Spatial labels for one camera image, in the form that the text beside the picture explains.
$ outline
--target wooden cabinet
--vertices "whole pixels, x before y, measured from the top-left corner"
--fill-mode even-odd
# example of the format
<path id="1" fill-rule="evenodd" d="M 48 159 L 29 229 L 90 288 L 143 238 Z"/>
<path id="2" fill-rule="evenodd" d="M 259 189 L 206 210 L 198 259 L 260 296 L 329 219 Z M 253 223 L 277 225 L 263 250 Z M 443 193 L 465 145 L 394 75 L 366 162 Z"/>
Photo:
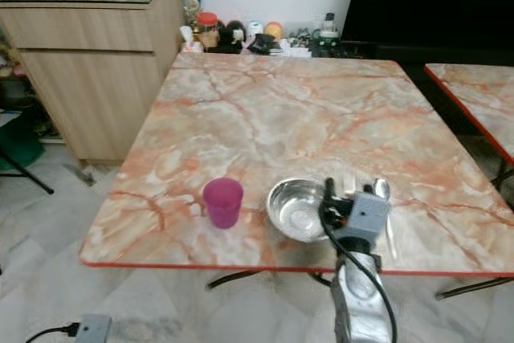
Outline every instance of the wooden cabinet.
<path id="1" fill-rule="evenodd" d="M 0 0 L 0 18 L 76 157 L 122 161 L 179 51 L 182 0 Z"/>

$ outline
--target small cup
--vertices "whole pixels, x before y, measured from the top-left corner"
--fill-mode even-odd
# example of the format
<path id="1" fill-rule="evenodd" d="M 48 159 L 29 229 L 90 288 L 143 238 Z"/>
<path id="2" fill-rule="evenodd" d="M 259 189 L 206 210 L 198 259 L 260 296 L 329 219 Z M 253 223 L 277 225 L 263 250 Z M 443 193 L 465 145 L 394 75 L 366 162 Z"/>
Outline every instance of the small cup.
<path id="1" fill-rule="evenodd" d="M 227 229 L 238 221 L 243 187 L 231 178 L 216 178 L 203 188 L 203 200 L 214 226 Z"/>

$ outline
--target metal bowl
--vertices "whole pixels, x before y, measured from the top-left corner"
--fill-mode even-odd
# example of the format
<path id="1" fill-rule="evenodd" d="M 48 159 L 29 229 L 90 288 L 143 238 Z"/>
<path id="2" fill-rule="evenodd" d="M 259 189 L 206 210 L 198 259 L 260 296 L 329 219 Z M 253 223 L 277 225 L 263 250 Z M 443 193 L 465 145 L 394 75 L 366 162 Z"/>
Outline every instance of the metal bowl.
<path id="1" fill-rule="evenodd" d="M 267 196 L 267 215 L 279 231 L 304 243 L 326 239 L 318 208 L 324 186 L 319 182 L 291 178 L 271 189 Z"/>

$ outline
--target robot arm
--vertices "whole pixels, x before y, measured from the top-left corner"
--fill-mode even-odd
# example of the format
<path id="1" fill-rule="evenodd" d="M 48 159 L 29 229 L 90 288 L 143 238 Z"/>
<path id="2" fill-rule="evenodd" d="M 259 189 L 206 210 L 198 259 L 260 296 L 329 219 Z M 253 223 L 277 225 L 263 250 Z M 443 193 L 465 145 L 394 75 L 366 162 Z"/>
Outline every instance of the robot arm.
<path id="1" fill-rule="evenodd" d="M 373 188 L 365 186 L 364 192 L 341 198 L 335 195 L 333 180 L 325 182 L 320 220 L 338 254 L 337 274 L 331 285 L 337 343 L 396 340 L 394 317 L 378 275 L 380 259 L 371 254 L 390 211 L 388 195 L 378 195 L 377 187 L 383 184 L 376 182 Z"/>

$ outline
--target marble table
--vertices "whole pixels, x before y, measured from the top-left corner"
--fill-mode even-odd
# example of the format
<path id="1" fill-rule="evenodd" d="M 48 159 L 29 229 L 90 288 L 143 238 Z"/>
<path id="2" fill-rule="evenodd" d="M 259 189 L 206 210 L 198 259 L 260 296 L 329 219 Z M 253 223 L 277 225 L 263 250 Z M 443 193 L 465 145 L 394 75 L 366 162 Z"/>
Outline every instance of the marble table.
<path id="1" fill-rule="evenodd" d="M 425 70 L 514 165 L 514 67 L 428 63 Z"/>
<path id="2" fill-rule="evenodd" d="M 514 216 L 390 61 L 179 55 L 80 250 L 93 267 L 330 272 L 327 241 L 270 223 L 280 179 L 386 177 L 398 257 L 385 274 L 514 276 Z M 238 223 L 213 228 L 203 186 L 237 179 Z"/>

